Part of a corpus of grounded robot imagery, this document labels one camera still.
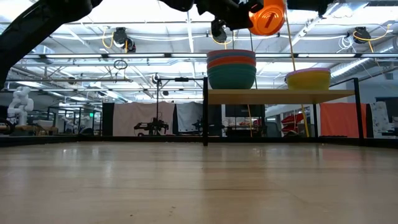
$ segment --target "stacked bowls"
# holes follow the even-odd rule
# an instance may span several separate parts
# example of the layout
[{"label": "stacked bowls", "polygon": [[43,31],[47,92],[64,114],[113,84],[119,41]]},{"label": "stacked bowls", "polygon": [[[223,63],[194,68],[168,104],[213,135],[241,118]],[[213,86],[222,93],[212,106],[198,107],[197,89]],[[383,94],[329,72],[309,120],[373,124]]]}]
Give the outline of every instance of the stacked bowls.
[{"label": "stacked bowls", "polygon": [[212,89],[250,89],[256,72],[256,53],[250,50],[207,53],[207,75]]},{"label": "stacked bowls", "polygon": [[290,72],[286,82],[290,90],[329,90],[330,69],[308,68]]}]

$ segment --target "yellow cable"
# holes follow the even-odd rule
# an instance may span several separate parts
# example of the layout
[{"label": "yellow cable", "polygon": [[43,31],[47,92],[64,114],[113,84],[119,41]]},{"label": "yellow cable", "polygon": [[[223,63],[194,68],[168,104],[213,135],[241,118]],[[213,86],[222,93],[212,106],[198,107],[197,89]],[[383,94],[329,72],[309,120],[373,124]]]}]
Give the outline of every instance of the yellow cable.
[{"label": "yellow cable", "polygon": [[305,114],[304,105],[301,105],[301,111],[304,116],[305,134],[307,134],[307,138],[309,138],[310,133],[308,132],[307,115]]},{"label": "yellow cable", "polygon": [[[293,54],[292,33],[290,32],[289,19],[287,17],[287,7],[285,8],[285,13],[286,13],[287,32],[289,33],[290,54],[292,55],[293,69],[294,69],[294,71],[296,71],[296,64],[295,64],[295,61],[294,61],[294,54]],[[302,108],[302,111],[303,111],[303,115],[305,115],[304,105],[301,105],[301,108]],[[304,125],[305,125],[305,132],[307,134],[307,137],[310,137],[310,135],[308,133],[307,118],[304,118]]]},{"label": "yellow cable", "polygon": [[371,48],[372,53],[374,53],[372,43],[370,41],[368,41],[368,43],[369,43],[369,47]]},{"label": "yellow cable", "polygon": [[250,106],[248,105],[248,110],[249,110],[249,117],[250,117],[250,137],[253,138],[253,130],[251,127],[251,114],[250,114]]},{"label": "yellow cable", "polygon": [[214,41],[214,43],[216,43],[216,44],[221,44],[221,45],[227,46],[228,44],[232,43],[232,40],[229,41],[228,43],[227,43],[227,42],[225,42],[225,43],[219,43],[219,42],[217,42],[217,41],[213,38],[213,34],[212,34],[211,32],[210,32],[210,35],[211,35],[211,39],[212,39],[212,40]]},{"label": "yellow cable", "polygon": [[111,45],[110,45],[110,46],[107,46],[107,45],[105,44],[105,32],[106,32],[106,28],[105,28],[105,30],[104,30],[104,34],[102,35],[102,44],[103,44],[104,47],[106,47],[107,49],[110,49],[110,48],[113,46],[113,35],[114,35],[114,32],[112,32],[112,42],[111,42]]},{"label": "yellow cable", "polygon": [[363,41],[374,41],[374,40],[379,40],[379,39],[385,37],[385,36],[388,34],[389,30],[390,30],[390,25],[387,26],[387,30],[386,30],[386,33],[385,33],[384,35],[382,35],[381,37],[375,38],[375,39],[364,39],[364,38],[357,37],[357,36],[355,36],[355,34],[357,33],[356,31],[353,33],[353,36],[354,36],[355,38],[357,38],[358,40],[363,40]]}]

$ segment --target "black frame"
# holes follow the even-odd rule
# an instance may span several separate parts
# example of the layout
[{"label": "black frame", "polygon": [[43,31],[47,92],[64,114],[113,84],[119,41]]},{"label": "black frame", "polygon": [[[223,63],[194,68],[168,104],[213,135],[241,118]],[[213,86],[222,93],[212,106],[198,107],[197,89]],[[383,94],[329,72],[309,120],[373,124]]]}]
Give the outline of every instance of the black frame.
[{"label": "black frame", "polygon": [[[203,136],[181,137],[181,136],[144,136],[144,137],[113,137],[113,136],[48,136],[48,137],[6,137],[0,138],[0,147],[23,146],[28,144],[48,144],[58,142],[78,142],[78,141],[108,141],[108,142],[201,142],[207,146],[209,142],[242,142],[242,143],[325,143],[325,144],[343,144],[350,146],[367,147],[386,147],[398,149],[398,139],[366,139],[363,134],[361,98],[359,95],[358,78],[331,85],[331,87],[354,81],[354,96],[356,100],[357,119],[359,138],[326,138],[318,136],[318,127],[315,125],[314,138],[209,138],[208,136],[208,79],[203,79]],[[318,123],[317,106],[313,105],[314,123]]]}]

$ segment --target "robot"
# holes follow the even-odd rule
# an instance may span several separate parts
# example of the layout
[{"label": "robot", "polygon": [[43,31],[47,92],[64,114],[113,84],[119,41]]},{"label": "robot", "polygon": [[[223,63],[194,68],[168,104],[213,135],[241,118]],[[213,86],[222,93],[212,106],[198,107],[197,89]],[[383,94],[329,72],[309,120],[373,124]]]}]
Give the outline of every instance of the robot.
[{"label": "robot", "polygon": [[[164,128],[164,134],[166,134],[166,131],[169,130],[169,125],[162,120],[153,118],[151,123],[138,123],[137,125],[135,125],[134,130],[148,131],[148,136],[160,136],[159,132],[162,130],[162,128]],[[138,136],[145,136],[145,134],[138,133]]]},{"label": "robot", "polygon": [[8,107],[7,120],[12,124],[26,125],[27,124],[27,112],[33,111],[34,102],[29,98],[30,88],[29,87],[18,87],[17,91],[13,93],[14,99]]},{"label": "robot", "polygon": [[[73,121],[71,121],[71,120],[69,120],[68,118],[66,118],[65,115],[62,116],[61,119],[64,120],[64,122],[66,122],[67,125],[70,125],[70,126],[73,128],[73,130],[77,131],[77,130],[79,129],[79,127],[77,126],[77,124],[79,123],[79,120],[76,120],[75,123],[73,124]],[[84,129],[84,128],[85,128],[85,125],[84,125],[84,124],[85,124],[87,121],[89,121],[89,120],[90,120],[90,117],[89,117],[89,116],[82,117],[82,118],[80,119],[80,123],[81,123],[80,129]]]}]

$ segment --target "orange bowl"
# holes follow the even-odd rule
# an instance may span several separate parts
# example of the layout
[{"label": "orange bowl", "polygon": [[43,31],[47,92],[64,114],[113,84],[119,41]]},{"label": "orange bowl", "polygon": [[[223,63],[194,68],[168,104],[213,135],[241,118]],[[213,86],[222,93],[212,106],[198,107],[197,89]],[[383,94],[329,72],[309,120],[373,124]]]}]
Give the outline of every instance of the orange bowl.
[{"label": "orange bowl", "polygon": [[234,64],[234,63],[245,63],[245,64],[252,65],[254,67],[256,66],[256,60],[254,60],[253,58],[234,56],[234,57],[223,57],[220,59],[216,59],[207,64],[207,69],[210,69],[210,68],[213,68],[213,67],[219,66],[219,65],[227,65],[227,64]]}]

